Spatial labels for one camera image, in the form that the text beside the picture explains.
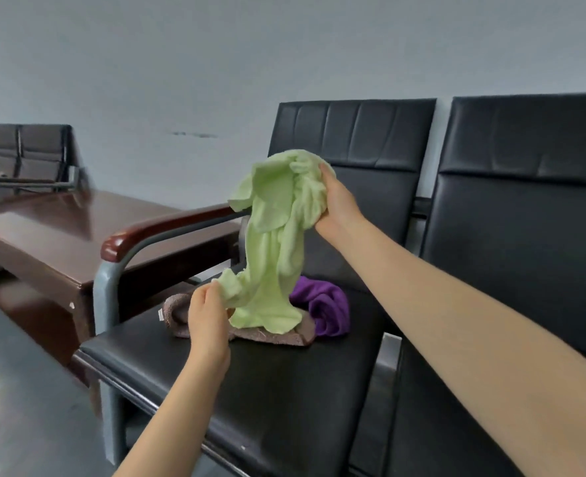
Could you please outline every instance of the green cloth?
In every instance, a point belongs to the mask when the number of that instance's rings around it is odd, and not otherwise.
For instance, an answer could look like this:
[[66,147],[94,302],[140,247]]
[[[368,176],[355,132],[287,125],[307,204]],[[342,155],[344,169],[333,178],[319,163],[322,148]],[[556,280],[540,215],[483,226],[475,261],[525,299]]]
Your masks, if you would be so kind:
[[236,308],[230,320],[235,328],[264,326],[282,335],[302,320],[289,294],[304,265],[304,231],[326,209],[321,163],[326,162],[301,150],[272,155],[253,165],[229,200],[234,211],[253,207],[246,268],[237,275],[227,269],[219,278],[225,306]]

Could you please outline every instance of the white wall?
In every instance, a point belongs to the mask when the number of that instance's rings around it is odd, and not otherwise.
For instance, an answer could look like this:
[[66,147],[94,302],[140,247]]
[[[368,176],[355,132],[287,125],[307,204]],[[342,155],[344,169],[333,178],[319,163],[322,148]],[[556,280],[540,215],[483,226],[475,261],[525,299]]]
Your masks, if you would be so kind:
[[[0,122],[69,123],[99,188],[226,199],[278,102],[586,91],[586,0],[0,0]],[[217,138],[171,135],[209,133]]]

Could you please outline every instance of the brown cloth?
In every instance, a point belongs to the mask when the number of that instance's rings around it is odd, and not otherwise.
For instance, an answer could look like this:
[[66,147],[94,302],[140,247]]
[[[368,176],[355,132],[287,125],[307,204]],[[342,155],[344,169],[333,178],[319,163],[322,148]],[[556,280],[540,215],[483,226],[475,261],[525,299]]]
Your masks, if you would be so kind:
[[[187,315],[191,295],[192,293],[183,293],[170,296],[165,300],[158,312],[161,320],[165,321],[165,324],[175,337],[189,338]],[[315,339],[315,321],[308,312],[303,311],[302,321],[284,335],[275,335],[266,331],[263,327],[234,328],[229,325],[229,341],[235,338],[277,345],[308,346]]]

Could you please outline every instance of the person's left arm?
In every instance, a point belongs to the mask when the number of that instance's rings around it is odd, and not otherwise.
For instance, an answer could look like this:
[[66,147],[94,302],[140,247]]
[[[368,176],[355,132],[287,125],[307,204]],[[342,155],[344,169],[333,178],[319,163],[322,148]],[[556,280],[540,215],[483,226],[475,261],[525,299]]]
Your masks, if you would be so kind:
[[229,321],[217,282],[198,288],[189,308],[185,367],[114,477],[191,475],[231,358]]

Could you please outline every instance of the black leather backrest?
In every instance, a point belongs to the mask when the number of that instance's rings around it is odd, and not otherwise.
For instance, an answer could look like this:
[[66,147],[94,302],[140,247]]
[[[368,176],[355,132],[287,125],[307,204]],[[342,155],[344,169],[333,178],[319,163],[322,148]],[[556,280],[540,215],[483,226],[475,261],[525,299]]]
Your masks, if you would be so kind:
[[[67,166],[74,163],[70,137],[67,125],[0,124],[0,177],[65,181]],[[0,188],[0,197],[14,193],[14,189]]]
[[[280,104],[269,155],[305,149],[329,162],[363,214],[403,244],[434,99]],[[304,274],[367,291],[341,255],[314,230],[304,239]]]
[[456,98],[422,256],[586,352],[586,95]]

